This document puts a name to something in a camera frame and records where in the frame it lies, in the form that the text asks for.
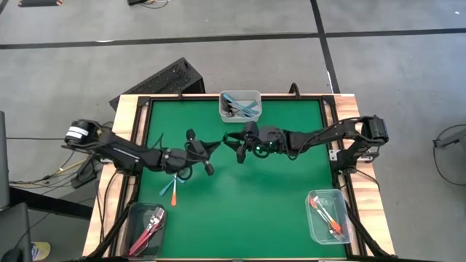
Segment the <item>green table surface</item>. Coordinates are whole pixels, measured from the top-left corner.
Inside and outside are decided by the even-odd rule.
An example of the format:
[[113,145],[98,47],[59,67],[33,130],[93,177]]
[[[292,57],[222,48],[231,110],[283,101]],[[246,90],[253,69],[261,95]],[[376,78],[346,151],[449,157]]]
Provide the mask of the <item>green table surface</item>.
[[[163,146],[183,148],[186,131],[196,139],[220,140],[243,124],[227,124],[218,101],[155,101],[147,146],[163,133]],[[315,100],[262,101],[259,126],[310,132],[323,127]],[[273,154],[266,159],[246,156],[222,145],[210,159],[215,174],[202,164],[192,178],[178,183],[178,204],[170,205],[172,189],[160,190],[173,179],[162,172],[143,171],[139,202],[158,203],[167,210],[160,258],[341,258],[343,245],[320,245],[310,236],[305,199],[313,189],[331,187],[326,147],[316,146],[292,162]]]

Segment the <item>wooden table frame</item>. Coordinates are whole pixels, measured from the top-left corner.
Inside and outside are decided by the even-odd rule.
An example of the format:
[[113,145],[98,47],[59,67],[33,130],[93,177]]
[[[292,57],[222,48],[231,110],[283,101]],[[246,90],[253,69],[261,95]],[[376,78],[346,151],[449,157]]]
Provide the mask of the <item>wooden table frame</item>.
[[[277,98],[293,98],[294,94],[262,94],[267,97]],[[326,95],[326,94],[302,94],[302,97],[306,96],[321,96],[324,98],[325,112],[327,116],[327,122],[331,124],[334,119],[345,119],[349,117],[359,116],[358,106],[354,95]],[[206,97],[214,98],[218,97],[218,94],[185,94],[183,98],[194,98],[194,97]],[[132,140],[137,144],[142,144],[144,138],[144,127],[146,118],[148,117],[149,104],[146,103],[148,99],[144,98],[166,98],[166,99],[177,99],[178,95],[166,94],[166,95],[122,95],[120,97],[119,106],[116,111],[114,120],[113,131],[120,137]],[[352,143],[351,140],[344,140],[343,143],[338,144],[337,142],[332,143],[333,148],[344,146],[347,148]],[[358,163],[358,169],[369,175],[375,177],[374,169],[372,164]],[[108,194],[106,198],[106,213],[103,222],[104,232],[108,233],[109,229],[113,226],[119,199],[125,198],[125,203],[130,198],[133,191],[134,178],[129,178],[127,182],[127,190],[122,191],[123,188],[123,175],[117,174],[109,184],[112,175],[115,173],[115,167],[112,164],[104,166],[102,175],[100,177],[100,184],[98,189],[98,197],[100,198],[100,208],[103,209],[103,198],[108,187]],[[390,254],[394,253],[392,240],[388,230],[387,221],[384,214],[384,208],[382,206],[382,200],[375,183],[367,180],[366,178],[360,177],[359,175],[353,175],[350,178],[344,180],[339,178],[340,184],[346,184],[342,191],[345,197],[348,199],[349,191],[354,192],[353,202],[349,203],[353,206],[358,207],[357,214],[359,215],[361,223],[365,226],[367,231],[376,240],[380,247]],[[118,240],[122,238],[125,225],[119,232]],[[97,200],[95,201],[94,210],[92,212],[92,218],[90,221],[89,230],[87,232],[86,242],[84,244],[83,255],[88,255],[99,245],[100,241],[100,215]],[[346,249],[350,248],[350,252],[353,255],[361,254],[361,251],[365,251],[360,248],[360,243],[356,235],[353,235],[351,245],[347,245]],[[114,246],[116,255],[120,254],[120,243],[119,241]]]

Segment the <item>wooden table edge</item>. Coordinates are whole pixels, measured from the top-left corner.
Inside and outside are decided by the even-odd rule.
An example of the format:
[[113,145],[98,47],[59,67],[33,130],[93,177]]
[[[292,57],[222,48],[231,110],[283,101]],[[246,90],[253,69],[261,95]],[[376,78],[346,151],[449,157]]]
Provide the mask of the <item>wooden table edge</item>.
[[[269,93],[262,94],[268,97],[277,96],[294,96],[294,94],[280,94],[280,93]],[[315,94],[307,93],[301,94],[301,96],[334,96],[337,115],[339,119],[359,116],[358,105],[356,103],[355,96],[353,94]],[[133,132],[133,125],[135,121],[136,108],[138,106],[139,97],[151,97],[151,98],[176,98],[177,94],[152,94],[152,95],[121,95],[119,100],[118,109],[116,110],[115,120],[113,131],[120,137],[125,139],[130,139]],[[185,94],[185,98],[192,97],[218,97],[218,94]],[[142,134],[143,134],[143,125],[144,119],[147,117],[147,106],[143,107],[141,111],[141,119],[139,122],[138,134],[136,137],[136,143],[142,143]],[[372,164],[358,164],[358,169],[363,172],[368,173],[375,177],[374,169]],[[114,174],[115,167],[112,164],[106,164],[102,170],[102,175],[100,177],[100,183],[98,187],[98,196],[100,197],[101,209],[103,204],[103,195],[107,188],[110,177]],[[128,187],[126,201],[129,200],[130,193],[133,189],[133,179],[130,181],[130,186]],[[360,213],[360,220],[367,228],[371,236],[376,240],[382,249],[388,253],[393,254],[392,240],[390,237],[390,232],[387,225],[387,220],[384,214],[384,208],[382,205],[382,199],[380,193],[377,191],[377,188],[370,181],[364,180],[364,178],[352,176],[352,183],[355,192],[355,198],[358,205],[358,212]],[[115,213],[117,210],[117,204],[119,200],[119,192],[122,187],[122,175],[116,175],[110,184],[108,190],[108,197],[106,201],[106,214],[104,220],[104,231],[105,233],[111,228],[115,220]],[[347,196],[347,190],[343,190],[345,196]],[[119,239],[122,238],[125,225],[123,225]],[[86,242],[84,244],[84,249],[82,255],[89,255],[99,244],[100,237],[100,216],[97,200],[94,203],[94,209],[92,212],[92,217],[87,232]],[[358,244],[355,237],[352,238],[352,251],[353,254],[358,254]]]

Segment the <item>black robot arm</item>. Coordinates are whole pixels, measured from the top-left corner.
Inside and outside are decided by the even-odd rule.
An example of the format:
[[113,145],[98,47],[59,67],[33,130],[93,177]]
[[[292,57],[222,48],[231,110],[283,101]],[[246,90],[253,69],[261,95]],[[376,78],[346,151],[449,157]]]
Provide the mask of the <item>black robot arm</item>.
[[[361,132],[356,124],[362,124]],[[241,132],[226,134],[224,143],[236,151],[237,161],[243,163],[246,151],[252,151],[259,158],[269,154],[286,154],[295,160],[299,154],[313,146],[341,139],[353,139],[355,142],[337,154],[336,166],[340,170],[355,168],[357,159],[371,147],[383,146],[388,141],[387,129],[383,119],[377,116],[362,116],[342,119],[322,130],[314,132],[293,132],[277,127],[262,127],[255,122],[245,124]]]
[[[78,120],[71,124],[66,133],[66,145],[63,147],[111,159],[118,170],[128,175],[137,175],[143,167],[147,167],[168,174],[177,172],[181,179],[188,179],[192,173],[191,166],[200,162],[205,165],[208,175],[212,175],[214,169],[209,158],[221,142],[206,143],[196,140],[195,136],[193,130],[186,132],[185,149],[147,148],[119,137],[98,122]],[[189,170],[189,174],[182,175],[186,170]]]

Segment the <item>plastic bin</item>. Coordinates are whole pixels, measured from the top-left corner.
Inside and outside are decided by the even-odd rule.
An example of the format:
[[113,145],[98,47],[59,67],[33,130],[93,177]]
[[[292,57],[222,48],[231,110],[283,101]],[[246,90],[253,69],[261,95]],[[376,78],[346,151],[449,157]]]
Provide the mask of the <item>plastic bin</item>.
[[128,258],[131,261],[147,261],[154,260],[160,254],[162,249],[162,240],[165,232],[165,223],[167,221],[167,212],[165,211],[165,218],[163,219],[162,228],[155,232],[155,235],[149,240],[147,248],[135,257],[128,255],[131,246],[143,233],[149,223],[149,219],[152,213],[157,207],[163,208],[162,205],[158,204],[144,204],[134,203],[130,206],[128,212],[127,226],[125,230],[125,236],[122,241],[122,257]]
[[[258,112],[257,115],[252,117],[241,117],[241,116],[228,116],[228,112],[222,109],[221,107],[221,96],[222,94],[228,94],[232,99],[234,99],[241,106],[248,106],[252,102],[256,101],[257,105],[251,109]],[[255,121],[259,119],[262,113],[262,104],[261,104],[261,93],[255,90],[227,90],[222,91],[218,97],[218,112],[220,113],[221,120],[226,123],[246,123],[249,121]]]
[[[342,236],[340,239],[334,237],[329,230],[328,224],[312,208],[309,199],[312,194],[317,195],[320,204],[328,214],[341,226]],[[338,189],[312,190],[306,198],[307,220],[311,238],[322,245],[347,244],[351,242],[351,232],[348,227],[348,213],[344,202],[343,193]]]

